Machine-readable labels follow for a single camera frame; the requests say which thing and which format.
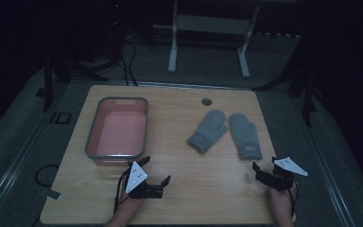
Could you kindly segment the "gray mitten with label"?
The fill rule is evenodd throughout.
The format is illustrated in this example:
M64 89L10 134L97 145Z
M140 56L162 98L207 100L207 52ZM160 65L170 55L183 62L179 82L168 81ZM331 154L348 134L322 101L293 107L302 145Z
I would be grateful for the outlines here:
M234 113L229 118L232 139L241 160L261 160L262 152L254 123L242 113Z

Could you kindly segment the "white metal stand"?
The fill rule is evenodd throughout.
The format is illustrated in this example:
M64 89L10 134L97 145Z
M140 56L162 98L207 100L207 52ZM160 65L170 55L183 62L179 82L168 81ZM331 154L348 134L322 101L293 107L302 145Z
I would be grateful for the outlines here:
M198 16L179 13L179 2L181 0L172 0L172 26L171 26L171 45L168 59L167 71L175 73L178 58L178 32L196 31L206 33L221 33L231 35L243 35L244 42L236 49L243 79L249 79L251 73L246 59L246 52L249 47L253 29L256 23L260 7L253 8L250 19L234 19L211 16Z

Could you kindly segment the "person's right hand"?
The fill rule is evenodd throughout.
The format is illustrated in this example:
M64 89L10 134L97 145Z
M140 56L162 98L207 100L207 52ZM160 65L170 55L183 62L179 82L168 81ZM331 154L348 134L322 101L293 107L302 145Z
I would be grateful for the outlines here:
M269 203L273 213L275 211L289 211L291 214L294 213L298 196L297 185L295 183L289 189L283 191L278 191L270 187L268 193Z

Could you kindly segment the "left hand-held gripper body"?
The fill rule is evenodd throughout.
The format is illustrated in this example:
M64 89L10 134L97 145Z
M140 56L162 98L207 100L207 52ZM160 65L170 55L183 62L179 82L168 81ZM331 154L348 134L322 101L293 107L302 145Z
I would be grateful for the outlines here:
M161 184L148 184L147 174L133 162L130 167L125 192L133 199L161 199L164 187Z

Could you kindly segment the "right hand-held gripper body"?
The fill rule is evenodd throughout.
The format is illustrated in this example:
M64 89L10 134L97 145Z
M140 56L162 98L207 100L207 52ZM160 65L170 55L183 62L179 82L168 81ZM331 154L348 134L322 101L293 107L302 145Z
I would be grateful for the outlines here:
M277 159L271 173L265 173L263 184L283 191L294 183L294 175L308 176L308 172L296 164L290 157Z

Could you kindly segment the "plain gray mitten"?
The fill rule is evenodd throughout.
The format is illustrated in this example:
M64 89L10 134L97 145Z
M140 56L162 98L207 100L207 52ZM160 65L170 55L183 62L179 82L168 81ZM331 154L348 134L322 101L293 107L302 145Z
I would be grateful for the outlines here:
M205 154L227 131L226 115L220 110L212 110L205 115L187 144L199 154Z

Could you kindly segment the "pink basin with gray rim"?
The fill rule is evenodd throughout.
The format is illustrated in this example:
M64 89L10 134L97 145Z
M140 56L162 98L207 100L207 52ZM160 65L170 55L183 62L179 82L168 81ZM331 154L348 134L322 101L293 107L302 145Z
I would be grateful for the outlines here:
M102 98L97 105L85 154L97 166L126 165L145 150L148 101L143 97Z

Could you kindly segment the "gray tape piece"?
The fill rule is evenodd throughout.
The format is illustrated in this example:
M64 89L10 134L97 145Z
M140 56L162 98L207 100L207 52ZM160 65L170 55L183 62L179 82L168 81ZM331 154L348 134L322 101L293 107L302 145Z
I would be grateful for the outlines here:
M54 191L51 188L45 188L41 192L41 195L54 201L58 201L61 198L61 193Z

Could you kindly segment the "person's left hand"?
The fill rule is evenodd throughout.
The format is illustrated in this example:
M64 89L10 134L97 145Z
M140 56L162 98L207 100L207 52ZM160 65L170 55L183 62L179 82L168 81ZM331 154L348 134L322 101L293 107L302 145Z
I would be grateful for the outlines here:
M119 199L118 207L123 209L138 209L143 204L143 202L143 199L134 199L126 192L122 192Z

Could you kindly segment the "black tripod stand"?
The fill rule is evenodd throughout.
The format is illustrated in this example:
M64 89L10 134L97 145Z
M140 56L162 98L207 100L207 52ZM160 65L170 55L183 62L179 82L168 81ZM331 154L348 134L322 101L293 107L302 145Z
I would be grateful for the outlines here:
M290 97L303 95L302 118L307 127L311 127L310 115L316 110L312 97L316 75L316 58L314 48L308 36L302 35L287 61L281 76L271 82L253 88L253 91L267 91L288 80L291 81L287 94Z
M99 71L120 60L122 35L115 0L50 0L43 59L43 111L53 102L53 79L69 82L71 71L103 80Z

